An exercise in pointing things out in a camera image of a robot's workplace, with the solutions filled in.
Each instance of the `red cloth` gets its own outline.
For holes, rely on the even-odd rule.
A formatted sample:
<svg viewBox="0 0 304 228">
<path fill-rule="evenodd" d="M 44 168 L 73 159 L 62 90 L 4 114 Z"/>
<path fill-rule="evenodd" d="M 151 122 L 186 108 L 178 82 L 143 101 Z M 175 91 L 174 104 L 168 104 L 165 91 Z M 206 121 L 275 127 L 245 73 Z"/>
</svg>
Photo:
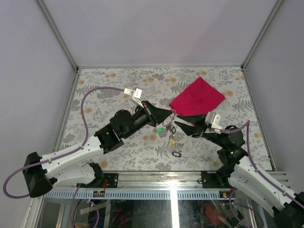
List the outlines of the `red cloth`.
<svg viewBox="0 0 304 228">
<path fill-rule="evenodd" d="M 170 106 L 179 115 L 200 115 L 214 110 L 224 99 L 223 94 L 199 77 Z"/>
<path fill-rule="evenodd" d="M 208 223 L 211 223 L 213 226 L 220 226 L 222 225 L 226 219 L 227 216 L 221 215 L 211 204 L 206 203 L 204 204 L 204 219 Z"/>
</svg>

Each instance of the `magenta towel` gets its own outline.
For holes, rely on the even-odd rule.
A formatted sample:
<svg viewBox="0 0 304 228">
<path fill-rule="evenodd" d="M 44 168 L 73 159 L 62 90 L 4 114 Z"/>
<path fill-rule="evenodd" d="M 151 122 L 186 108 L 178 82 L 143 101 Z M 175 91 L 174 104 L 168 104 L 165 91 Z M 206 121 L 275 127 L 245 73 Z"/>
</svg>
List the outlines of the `magenta towel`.
<svg viewBox="0 0 304 228">
<path fill-rule="evenodd" d="M 214 110 L 224 99 L 223 94 L 199 77 L 170 106 L 179 115 L 200 115 Z"/>
</svg>

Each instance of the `cable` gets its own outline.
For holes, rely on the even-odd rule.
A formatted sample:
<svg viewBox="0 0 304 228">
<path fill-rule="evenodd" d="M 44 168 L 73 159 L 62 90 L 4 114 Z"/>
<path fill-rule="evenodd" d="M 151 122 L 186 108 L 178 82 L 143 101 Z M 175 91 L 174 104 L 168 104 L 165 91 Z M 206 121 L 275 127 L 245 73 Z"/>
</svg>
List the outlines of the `cable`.
<svg viewBox="0 0 304 228">
<path fill-rule="evenodd" d="M 237 191 L 237 189 L 234 189 L 234 190 L 232 191 L 232 193 L 230 194 L 230 196 L 229 196 L 229 206 L 230 206 L 230 210 L 231 210 L 232 214 L 234 215 L 234 217 L 237 219 L 237 221 L 239 221 L 239 223 L 241 223 L 241 224 L 242 224 L 243 226 L 245 226 L 246 228 L 252 228 L 252 227 L 247 226 L 246 223 L 244 223 L 242 220 L 240 220 L 240 219 L 238 218 L 238 216 L 235 214 L 235 212 L 234 212 L 234 210 L 233 210 L 233 208 L 232 208 L 232 205 L 242 206 L 242 207 L 244 207 L 244 208 L 247 208 L 247 209 L 253 211 L 253 213 L 254 213 L 255 215 L 258 216 L 258 218 L 259 218 L 259 219 L 261 220 L 261 222 L 262 222 L 262 228 L 263 228 L 263 227 L 264 227 L 264 221 L 263 221 L 262 217 L 260 216 L 260 214 L 259 214 L 257 211 L 255 211 L 253 208 L 251 208 L 251 207 L 249 207 L 249 206 L 247 206 L 247 205 L 245 205 L 245 204 L 241 204 L 241 203 L 232 203 L 232 202 L 231 202 L 231 196 L 232 196 L 233 193 L 235 193 L 236 191 Z"/>
<path fill-rule="evenodd" d="M 73 228 L 75 228 L 75 226 L 74 226 L 74 224 L 73 224 L 72 208 L 73 208 L 73 206 L 74 206 L 75 196 L 76 196 L 76 194 L 77 194 L 79 188 L 80 188 L 80 184 L 78 185 L 76 191 L 75 191 L 74 194 L 73 194 L 72 201 L 71 201 L 71 205 L 70 205 L 70 210 L 69 210 L 69 212 L 68 212 L 69 217 L 70 217 L 70 223 L 71 223 L 71 226 L 72 226 Z"/>
<path fill-rule="evenodd" d="M 288 194 L 287 192 L 285 192 L 285 190 L 283 190 L 282 188 L 280 188 L 279 186 L 277 186 L 275 183 L 273 183 L 267 176 L 265 176 L 257 167 L 257 165 L 255 164 L 255 162 L 253 161 L 251 152 L 250 152 L 250 146 L 249 146 L 249 124 L 250 121 L 247 121 L 243 126 L 241 126 L 240 128 L 234 129 L 234 130 L 220 130 L 221 133 L 235 133 L 238 132 L 242 129 L 244 129 L 245 127 L 247 127 L 247 134 L 246 134 L 246 138 L 247 138 L 247 153 L 248 153 L 248 157 L 249 160 L 252 164 L 252 166 L 255 168 L 255 171 L 260 174 L 261 177 L 263 177 L 269 184 L 271 184 L 273 187 L 275 187 L 277 190 L 279 190 L 283 195 L 287 196 L 291 201 L 295 202 L 299 207 L 301 207 L 302 209 L 304 209 L 304 205 L 302 205 L 299 201 L 297 201 L 295 198 L 293 198 L 290 194 Z"/>
<path fill-rule="evenodd" d="M 104 197 L 105 197 L 105 190 L 107 185 L 108 185 L 108 180 L 104 179 Z"/>
<path fill-rule="evenodd" d="M 117 214 L 115 215 L 115 217 L 114 217 L 114 219 L 112 220 L 112 222 L 111 222 L 111 224 L 113 224 L 113 222 L 114 222 L 114 220 L 115 220 L 115 218 L 117 217 L 117 215 L 119 214 L 119 210 L 117 211 Z"/>
<path fill-rule="evenodd" d="M 221 129 L 219 132 L 221 133 L 226 133 L 226 134 L 230 134 L 230 133 L 235 133 L 235 132 L 239 132 L 240 130 L 243 130 L 246 126 L 249 126 L 250 121 L 248 120 L 243 126 L 241 126 L 240 128 L 234 129 L 234 130 L 224 130 Z"/>
<path fill-rule="evenodd" d="M 22 168 L 20 168 L 20 169 L 18 169 L 18 170 L 16 170 L 16 171 L 14 171 L 10 176 L 8 176 L 8 178 L 7 178 L 7 179 L 4 181 L 4 183 L 3 183 L 3 193 L 4 193 L 4 195 L 6 195 L 7 197 L 12 198 L 12 199 L 21 199 L 21 198 L 28 197 L 29 194 L 26 194 L 26 195 L 23 195 L 23 196 L 14 196 L 14 195 L 11 195 L 11 194 L 9 194 L 9 193 L 7 192 L 7 189 L 6 189 L 6 188 L 7 188 L 7 184 L 8 184 L 8 182 L 10 181 L 10 179 L 11 179 L 13 176 L 15 176 L 15 175 L 16 175 L 18 172 L 20 172 L 20 171 L 23 171 L 23 170 L 26 170 L 26 169 L 29 169 L 29 168 L 32 168 L 32 167 L 35 167 L 35 166 L 38 166 L 38 165 L 42 165 L 42 164 L 45 164 L 45 163 L 48 163 L 48 162 L 52 162 L 52 161 L 55 161 L 55 160 L 57 160 L 57 159 L 60 159 L 60 158 L 69 156 L 69 155 L 71 155 L 71 154 L 73 154 L 73 153 L 79 151 L 79 150 L 86 144 L 86 142 L 87 142 L 87 140 L 88 140 L 88 137 L 89 137 L 89 129 L 88 129 L 88 126 L 87 126 L 87 123 L 86 123 L 85 115 L 84 115 L 84 109 L 83 109 L 83 107 L 84 107 L 84 102 L 85 102 L 86 97 L 87 97 L 90 93 L 92 93 L 92 92 L 94 92 L 94 91 L 96 91 L 96 90 L 100 90 L 100 89 L 114 89 L 114 90 L 118 90 L 118 91 L 121 91 L 121 92 L 124 91 L 123 89 L 119 89 L 119 88 L 115 88 L 115 87 L 106 87 L 106 86 L 104 86 L 104 87 L 97 87 L 97 88 L 91 89 L 90 91 L 88 91 L 88 92 L 85 94 L 85 96 L 82 98 L 81 105 L 80 105 L 80 112 L 81 112 L 82 120 L 83 120 L 84 125 L 85 125 L 85 136 L 86 136 L 84 142 L 82 143 L 82 146 L 79 146 L 78 148 L 76 148 L 76 149 L 74 149 L 74 150 L 72 150 L 71 152 L 68 152 L 68 153 L 66 153 L 66 154 L 62 154 L 62 155 L 59 155 L 59 156 L 57 156 L 57 157 L 54 157 L 54 158 L 52 158 L 51 160 L 45 160 L 45 161 L 42 161 L 42 162 L 40 161 L 40 162 L 31 164 L 31 165 L 24 166 L 24 167 L 22 167 Z"/>
<path fill-rule="evenodd" d="M 287 192 L 285 192 L 283 189 L 281 189 L 279 186 L 274 184 L 267 176 L 265 176 L 258 168 L 257 165 L 254 163 L 251 152 L 250 152 L 250 147 L 249 147 L 249 124 L 247 126 L 247 153 L 249 160 L 252 164 L 252 166 L 255 168 L 255 171 L 260 174 L 269 184 L 271 184 L 273 187 L 278 189 L 283 195 L 287 196 L 291 201 L 295 202 L 299 207 L 304 209 L 304 205 L 302 205 L 299 201 L 297 201 L 295 198 L 293 198 L 291 195 L 289 195 Z"/>
<path fill-rule="evenodd" d="M 104 216 L 107 216 L 109 213 L 111 213 L 112 211 L 117 211 L 117 210 L 110 210 L 108 213 L 106 213 Z"/>
<path fill-rule="evenodd" d="M 182 205 L 181 209 L 179 209 L 179 214 L 181 213 L 181 211 L 184 208 L 185 204 L 186 204 L 186 201 L 184 201 L 184 204 Z"/>
<path fill-rule="evenodd" d="M 72 209 L 73 206 L 74 206 L 75 197 L 76 197 L 76 194 L 77 194 L 79 188 L 80 188 L 80 184 L 78 185 L 76 191 L 75 191 L 74 194 L 73 194 L 72 201 L 71 201 L 71 205 L 70 205 L 70 210 L 69 210 L 70 223 L 71 223 L 71 226 L 72 226 L 73 228 L 75 228 L 75 226 L 74 226 L 74 222 L 73 222 L 73 215 L 72 215 L 72 210 L 71 210 L 71 209 Z M 91 204 L 95 207 L 96 212 L 97 212 L 97 220 L 96 220 L 96 223 L 95 223 L 95 225 L 94 225 L 94 227 L 93 227 L 93 228 L 96 228 L 97 225 L 98 225 L 98 222 L 99 222 L 99 210 L 98 210 L 98 207 L 96 206 L 96 204 L 94 204 L 91 200 L 89 200 L 88 203 L 91 203 Z"/>
</svg>

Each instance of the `glass panel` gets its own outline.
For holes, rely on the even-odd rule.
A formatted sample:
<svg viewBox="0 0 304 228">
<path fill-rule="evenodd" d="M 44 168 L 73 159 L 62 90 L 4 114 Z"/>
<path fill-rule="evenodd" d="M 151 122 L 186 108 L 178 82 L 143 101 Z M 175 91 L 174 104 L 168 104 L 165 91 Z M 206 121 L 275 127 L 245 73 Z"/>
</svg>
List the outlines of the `glass panel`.
<svg viewBox="0 0 304 228">
<path fill-rule="evenodd" d="M 228 199 L 229 192 L 220 192 L 220 199 L 200 200 L 170 190 L 169 199 L 92 199 L 97 211 L 86 199 L 76 199 L 69 214 L 71 199 L 45 199 L 37 228 L 242 228 L 234 217 Z M 236 193 L 233 202 L 252 207 L 267 224 L 275 228 L 272 218 L 246 196 Z M 262 227 L 259 217 L 250 210 L 234 205 L 233 211 L 247 226 Z"/>
</svg>

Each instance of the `red wire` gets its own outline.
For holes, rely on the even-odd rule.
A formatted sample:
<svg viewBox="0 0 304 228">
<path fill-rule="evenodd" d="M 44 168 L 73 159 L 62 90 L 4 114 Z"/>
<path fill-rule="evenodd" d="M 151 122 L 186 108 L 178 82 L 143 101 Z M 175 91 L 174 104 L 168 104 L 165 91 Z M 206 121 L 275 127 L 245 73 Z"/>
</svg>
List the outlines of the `red wire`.
<svg viewBox="0 0 304 228">
<path fill-rule="evenodd" d="M 104 180 L 104 196 L 105 196 L 105 189 L 106 189 L 106 186 L 108 185 L 108 180 L 107 179 L 105 179 Z"/>
</svg>

